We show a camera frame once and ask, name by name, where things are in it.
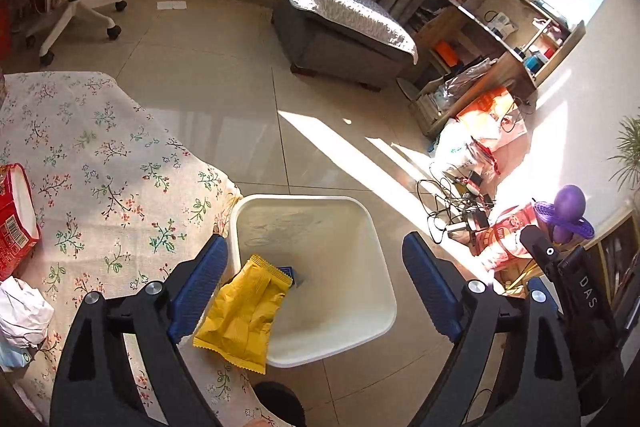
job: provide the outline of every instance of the crumpled paper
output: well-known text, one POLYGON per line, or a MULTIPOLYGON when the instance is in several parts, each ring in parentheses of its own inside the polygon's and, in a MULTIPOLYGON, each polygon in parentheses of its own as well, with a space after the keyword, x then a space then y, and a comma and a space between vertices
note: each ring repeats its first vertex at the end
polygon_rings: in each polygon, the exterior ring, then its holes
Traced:
POLYGON ((26 282, 8 277, 0 284, 0 333, 14 347, 36 347, 47 337, 53 308, 26 282))

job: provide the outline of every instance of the yellow object on shelf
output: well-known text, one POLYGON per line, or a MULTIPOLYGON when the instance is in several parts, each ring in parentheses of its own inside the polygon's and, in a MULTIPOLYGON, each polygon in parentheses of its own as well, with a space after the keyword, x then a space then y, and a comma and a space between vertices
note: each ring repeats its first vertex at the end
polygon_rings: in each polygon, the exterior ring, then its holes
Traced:
POLYGON ((238 275, 220 288, 193 337, 193 345, 217 351, 229 362, 264 375, 273 317, 291 277, 252 255, 238 275))

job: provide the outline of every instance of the floral tablecloth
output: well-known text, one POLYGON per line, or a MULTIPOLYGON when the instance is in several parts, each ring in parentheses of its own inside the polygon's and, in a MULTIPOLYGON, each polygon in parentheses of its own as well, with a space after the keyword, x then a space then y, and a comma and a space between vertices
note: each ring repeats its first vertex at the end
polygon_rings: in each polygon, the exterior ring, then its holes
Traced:
MULTIPOLYGON (((45 418, 66 334, 84 295, 135 293, 192 259, 211 232, 226 235, 242 197, 224 172, 193 156, 102 73, 6 76, 0 164, 21 163, 42 240, 18 267, 55 309, 49 336, 20 385, 45 418)), ((148 415, 163 420, 137 345, 132 371, 148 415)), ((244 372, 183 339, 180 352, 225 427, 264 418, 244 372)))

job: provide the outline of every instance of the silver bolt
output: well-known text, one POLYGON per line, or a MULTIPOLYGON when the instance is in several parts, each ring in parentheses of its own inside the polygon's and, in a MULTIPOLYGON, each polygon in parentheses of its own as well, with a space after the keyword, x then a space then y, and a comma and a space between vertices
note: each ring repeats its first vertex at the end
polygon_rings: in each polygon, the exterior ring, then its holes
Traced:
POLYGON ((145 286, 145 292, 149 295, 158 295, 162 291, 162 283, 158 281, 150 282, 145 286))
POLYGON ((89 292, 84 296, 84 302, 87 304, 95 304, 100 298, 100 294, 98 292, 89 292))
POLYGON ((483 293, 486 290, 484 283, 478 280, 469 281, 468 286, 473 293, 483 293))
POLYGON ((531 298, 535 302, 544 302, 544 301, 546 301, 546 295, 544 293, 542 293, 540 290, 533 290, 531 292, 531 298))

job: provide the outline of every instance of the gray sofa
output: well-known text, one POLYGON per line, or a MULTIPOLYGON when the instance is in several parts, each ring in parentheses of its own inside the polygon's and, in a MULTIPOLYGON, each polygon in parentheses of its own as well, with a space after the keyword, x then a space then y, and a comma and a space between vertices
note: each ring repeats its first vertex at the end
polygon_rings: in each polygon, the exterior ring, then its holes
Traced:
POLYGON ((380 90, 395 82, 413 57, 323 17, 278 0, 271 16, 292 73, 317 73, 380 90))

